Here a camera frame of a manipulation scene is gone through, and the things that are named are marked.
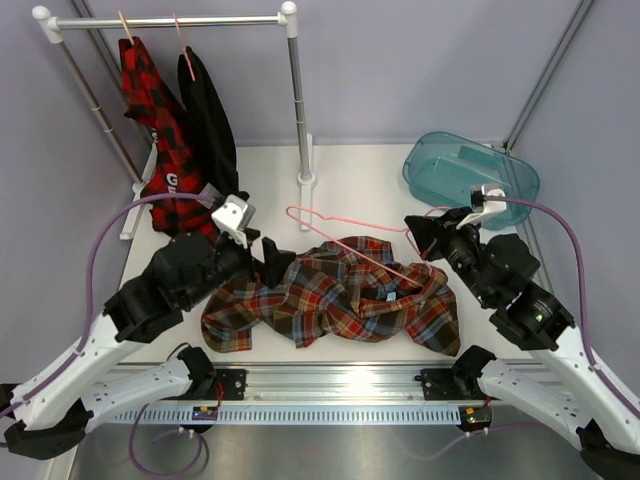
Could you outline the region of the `pink wire hanger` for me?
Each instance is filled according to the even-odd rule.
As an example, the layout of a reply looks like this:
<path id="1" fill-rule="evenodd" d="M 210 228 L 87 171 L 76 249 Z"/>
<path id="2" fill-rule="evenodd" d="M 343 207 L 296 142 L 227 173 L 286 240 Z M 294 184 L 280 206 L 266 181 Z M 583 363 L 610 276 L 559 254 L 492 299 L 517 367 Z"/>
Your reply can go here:
<path id="1" fill-rule="evenodd" d="M 422 295 L 453 299 L 454 292 L 448 286 L 445 272 L 423 260 L 403 265 L 394 259 L 392 244 L 371 236 L 349 236 L 341 239 L 321 231 L 301 216 L 308 214 L 322 221 L 335 221 L 369 228 L 366 222 L 352 219 L 323 216 L 319 212 L 297 205 L 288 206 L 285 214 L 299 225 L 320 235 L 324 242 L 298 257 L 320 265 L 329 274 L 351 284 L 362 283 L 376 288 L 388 300 L 402 296 Z"/>

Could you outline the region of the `brown multicolour plaid shirt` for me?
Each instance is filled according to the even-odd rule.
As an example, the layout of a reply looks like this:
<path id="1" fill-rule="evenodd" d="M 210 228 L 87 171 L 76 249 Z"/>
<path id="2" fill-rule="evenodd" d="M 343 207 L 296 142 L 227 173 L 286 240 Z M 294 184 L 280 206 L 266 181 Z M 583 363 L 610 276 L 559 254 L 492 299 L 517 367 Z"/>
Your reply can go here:
<path id="1" fill-rule="evenodd" d="M 449 357 L 461 346 L 456 297 L 388 300 L 376 288 L 340 280 L 298 256 L 274 289 L 245 278 L 217 289 L 202 313 L 201 332 L 212 350 L 234 353 L 251 349 L 252 330 L 261 323 L 297 348 L 327 335 L 380 343 L 400 333 Z"/>

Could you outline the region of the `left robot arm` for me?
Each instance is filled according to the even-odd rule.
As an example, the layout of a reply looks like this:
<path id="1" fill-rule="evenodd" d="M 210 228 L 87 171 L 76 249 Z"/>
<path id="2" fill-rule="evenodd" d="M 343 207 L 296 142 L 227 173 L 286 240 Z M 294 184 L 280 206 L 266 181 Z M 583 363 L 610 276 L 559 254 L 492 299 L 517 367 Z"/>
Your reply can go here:
<path id="1" fill-rule="evenodd" d="M 216 241 L 180 233 L 157 250 L 143 272 L 125 282 L 99 313 L 90 312 L 81 337 L 32 379 L 1 387 L 1 415 L 11 419 L 1 442 L 9 452 L 49 460 L 76 447 L 113 417 L 164 399 L 202 399 L 216 370 L 199 347 L 122 380 L 105 375 L 120 361 L 180 324 L 206 296 L 230 280 L 259 279 L 276 285 L 296 255 L 261 239 L 263 257 L 251 248 L 260 238 L 250 228 L 255 213 L 229 195 L 211 215 Z"/>

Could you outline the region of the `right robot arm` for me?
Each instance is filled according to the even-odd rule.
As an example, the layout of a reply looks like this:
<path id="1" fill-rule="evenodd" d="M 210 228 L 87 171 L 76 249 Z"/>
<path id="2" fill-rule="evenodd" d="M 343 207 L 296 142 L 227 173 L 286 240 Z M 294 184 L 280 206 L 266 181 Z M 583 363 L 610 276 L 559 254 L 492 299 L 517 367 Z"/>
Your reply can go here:
<path id="1" fill-rule="evenodd" d="M 561 395 L 524 376 L 488 350 L 473 345 L 453 366 L 462 396 L 480 392 L 509 403 L 579 451 L 603 479 L 639 476 L 639 399 L 587 351 L 584 331 L 570 312 L 533 276 L 540 267 L 516 234 L 482 242 L 477 212 L 469 207 L 405 223 L 428 260 L 444 260 L 484 309 L 490 323 L 529 353 L 567 388 Z"/>

